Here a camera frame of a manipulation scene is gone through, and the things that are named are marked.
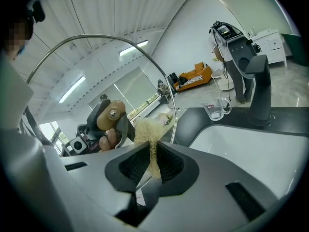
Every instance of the cable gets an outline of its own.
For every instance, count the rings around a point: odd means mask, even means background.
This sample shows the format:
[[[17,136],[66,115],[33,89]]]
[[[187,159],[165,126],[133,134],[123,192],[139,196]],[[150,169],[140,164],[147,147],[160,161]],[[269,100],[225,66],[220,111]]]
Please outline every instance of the cable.
[[[224,77],[227,79],[227,88],[228,88],[228,99],[231,101],[231,97],[230,97],[230,83],[229,83],[229,80],[228,80],[228,72],[227,72],[227,69],[226,69],[226,64],[225,64],[225,60],[224,60],[224,57],[223,57],[223,54],[222,54],[222,51],[219,47],[219,44],[217,42],[217,39],[216,39],[216,34],[215,34],[215,29],[212,30],[212,34],[213,34],[213,37],[214,37],[214,40],[216,41],[216,44],[217,44],[217,48],[221,54],[221,57],[222,57],[222,65],[223,65],[223,75]]]

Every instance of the white table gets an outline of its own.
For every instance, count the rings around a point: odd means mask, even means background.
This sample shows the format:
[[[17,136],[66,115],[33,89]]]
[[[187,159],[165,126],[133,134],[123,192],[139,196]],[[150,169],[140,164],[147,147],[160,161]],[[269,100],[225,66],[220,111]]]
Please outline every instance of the white table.
[[[278,29],[267,29],[259,32],[251,40],[253,44],[258,44],[261,47],[262,51],[258,55],[267,55],[269,64],[284,62],[285,67],[287,67],[282,37]]]

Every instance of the fluorescent light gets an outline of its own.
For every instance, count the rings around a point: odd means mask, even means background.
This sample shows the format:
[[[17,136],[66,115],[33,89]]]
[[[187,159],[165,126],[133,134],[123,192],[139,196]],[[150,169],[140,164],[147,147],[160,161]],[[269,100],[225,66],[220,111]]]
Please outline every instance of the fluorescent light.
[[[138,43],[137,46],[138,46],[138,47],[142,47],[142,46],[144,46],[144,45],[147,45],[147,43],[148,43],[148,41],[143,41],[143,42]],[[128,52],[131,52],[131,51],[133,51],[134,49],[136,49],[136,48],[132,46],[132,47],[126,49],[126,50],[123,50],[123,51],[121,51],[121,52],[119,53],[119,56],[122,56],[122,55],[124,55],[124,54],[127,54]]]
[[[63,103],[64,100],[81,84],[84,80],[86,80],[85,77],[81,77],[66,93],[65,95],[61,98],[59,101],[59,104]]]

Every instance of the metal rod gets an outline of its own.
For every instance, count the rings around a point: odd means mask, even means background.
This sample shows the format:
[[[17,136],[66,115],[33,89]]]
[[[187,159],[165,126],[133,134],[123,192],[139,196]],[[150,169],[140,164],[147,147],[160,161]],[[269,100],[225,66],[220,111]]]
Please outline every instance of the metal rod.
[[[164,76],[165,81],[167,84],[169,84],[169,80],[168,77],[166,76],[166,74],[164,73],[164,71],[161,69],[161,67],[140,47],[138,47],[135,43],[133,43],[130,40],[124,39],[124,38],[119,38],[116,36],[111,36],[111,35],[103,35],[103,34],[83,34],[83,35],[75,35],[69,38],[66,38],[65,40],[61,41],[59,44],[57,44],[53,49],[51,49],[42,59],[41,61],[37,64],[37,66],[33,69],[33,71],[30,73],[28,79],[27,79],[27,83],[29,84],[30,81],[32,80],[34,74],[38,71],[39,67],[45,62],[45,60],[51,55],[53,54],[58,48],[60,48],[61,46],[63,46],[65,43],[68,43],[70,41],[74,41],[74,40],[78,40],[78,39],[84,39],[84,38],[103,38],[103,39],[111,39],[111,40],[118,40],[118,41],[123,41],[126,42],[128,44],[130,44],[131,46],[135,47],[136,49],[138,49],[141,53],[143,53],[145,55],[146,58],[149,59],[150,62],[153,63],[154,66],[156,66],[156,68],[161,72],[161,74]],[[176,110],[176,104],[175,104],[175,100],[173,97],[173,93],[171,90],[170,85],[168,85],[168,89],[169,89],[169,93],[170,93],[170,98],[172,100],[173,106],[174,106],[174,114],[175,114],[175,123],[174,123],[174,128],[173,128],[173,133],[172,133],[172,137],[170,142],[173,143],[174,139],[175,139],[175,134],[176,134],[176,128],[177,128],[177,110]]]

